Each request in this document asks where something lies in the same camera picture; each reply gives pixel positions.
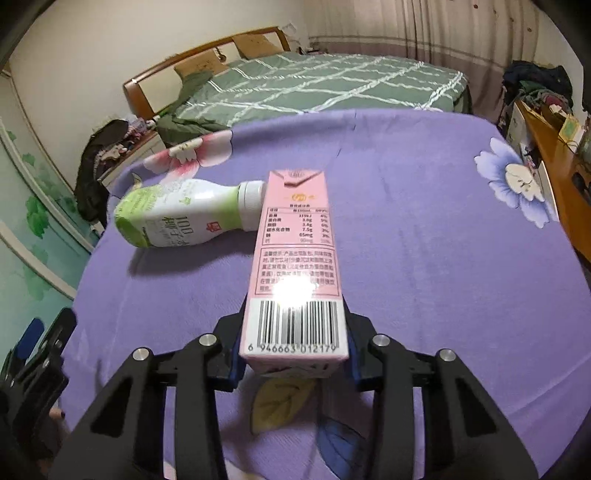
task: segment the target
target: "wooden headboard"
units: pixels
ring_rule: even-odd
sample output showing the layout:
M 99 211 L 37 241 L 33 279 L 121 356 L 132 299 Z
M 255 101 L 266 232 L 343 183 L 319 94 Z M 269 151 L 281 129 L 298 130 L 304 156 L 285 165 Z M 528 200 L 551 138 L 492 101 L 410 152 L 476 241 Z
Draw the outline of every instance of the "wooden headboard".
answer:
M 278 27 L 259 28 L 258 30 L 243 33 L 263 34 L 270 42 L 281 46 L 284 51 L 290 50 L 285 34 Z M 156 112 L 173 103 L 181 89 L 181 79 L 174 71 L 174 66 L 189 57 L 214 48 L 219 49 L 226 56 L 226 62 L 240 59 L 240 54 L 236 45 L 234 45 L 232 37 L 220 38 L 173 55 L 135 75 L 123 84 L 123 90 L 131 111 L 137 116 L 149 120 L 154 117 Z

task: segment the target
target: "pink milk carton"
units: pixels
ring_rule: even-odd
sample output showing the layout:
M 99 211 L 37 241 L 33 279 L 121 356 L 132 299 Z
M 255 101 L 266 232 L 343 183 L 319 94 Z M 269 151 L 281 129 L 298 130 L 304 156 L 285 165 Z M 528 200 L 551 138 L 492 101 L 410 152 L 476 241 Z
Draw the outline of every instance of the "pink milk carton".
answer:
M 324 173 L 272 171 L 240 355 L 271 377 L 328 377 L 349 357 Z

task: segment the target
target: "green leaf print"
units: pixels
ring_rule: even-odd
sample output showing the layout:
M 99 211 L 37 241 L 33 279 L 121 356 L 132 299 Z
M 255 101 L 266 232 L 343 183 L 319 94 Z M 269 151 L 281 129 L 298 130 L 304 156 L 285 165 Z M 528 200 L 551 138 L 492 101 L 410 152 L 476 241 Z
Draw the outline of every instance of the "green leaf print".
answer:
M 49 180 L 37 178 L 37 183 L 41 187 L 41 191 L 45 193 L 54 202 L 59 203 L 61 200 L 61 192 L 57 186 Z
M 64 197 L 62 201 L 64 202 L 66 209 L 69 210 L 70 213 L 76 213 L 76 202 L 73 198 Z
M 35 257 L 37 257 L 39 262 L 41 262 L 43 265 L 47 265 L 47 260 L 49 260 L 49 254 L 45 250 L 43 250 L 40 246 L 33 245 L 31 247 L 30 252 L 33 255 L 35 255 Z
M 31 166 L 35 166 L 35 156 L 31 155 L 30 153 L 23 153 L 22 154 L 22 160 L 25 163 L 28 163 Z
M 49 227 L 49 216 L 47 209 L 39 201 L 39 199 L 31 195 L 25 202 L 27 207 L 27 225 L 34 235 L 43 238 L 43 234 L 47 227 Z
M 43 265 L 47 265 L 49 255 L 45 250 L 37 245 L 33 245 L 31 253 L 35 255 Z M 45 279 L 37 275 L 37 273 L 28 265 L 23 265 L 22 270 L 29 295 L 37 301 L 42 301 L 45 293 L 51 290 L 51 285 L 49 285 Z

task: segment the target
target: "pink flower print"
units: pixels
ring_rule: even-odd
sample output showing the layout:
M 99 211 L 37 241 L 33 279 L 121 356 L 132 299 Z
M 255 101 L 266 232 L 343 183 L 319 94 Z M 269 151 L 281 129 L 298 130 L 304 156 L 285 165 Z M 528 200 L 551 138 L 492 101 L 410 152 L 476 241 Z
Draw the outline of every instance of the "pink flower print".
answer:
M 199 167 L 213 167 L 230 158 L 231 140 L 231 130 L 207 134 L 146 158 L 144 167 L 157 174 L 167 171 L 161 183 L 191 179 Z
M 222 130 L 201 138 L 203 144 L 196 152 L 197 160 L 202 167 L 219 165 L 232 156 L 232 130 Z

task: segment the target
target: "bottle cap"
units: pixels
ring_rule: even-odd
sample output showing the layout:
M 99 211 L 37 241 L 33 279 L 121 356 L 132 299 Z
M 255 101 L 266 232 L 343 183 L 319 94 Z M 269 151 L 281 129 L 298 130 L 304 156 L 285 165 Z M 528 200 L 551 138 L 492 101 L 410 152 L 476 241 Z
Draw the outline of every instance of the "bottle cap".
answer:
M 243 181 L 238 186 L 238 213 L 243 230 L 258 230 L 266 189 L 266 182 L 260 180 Z

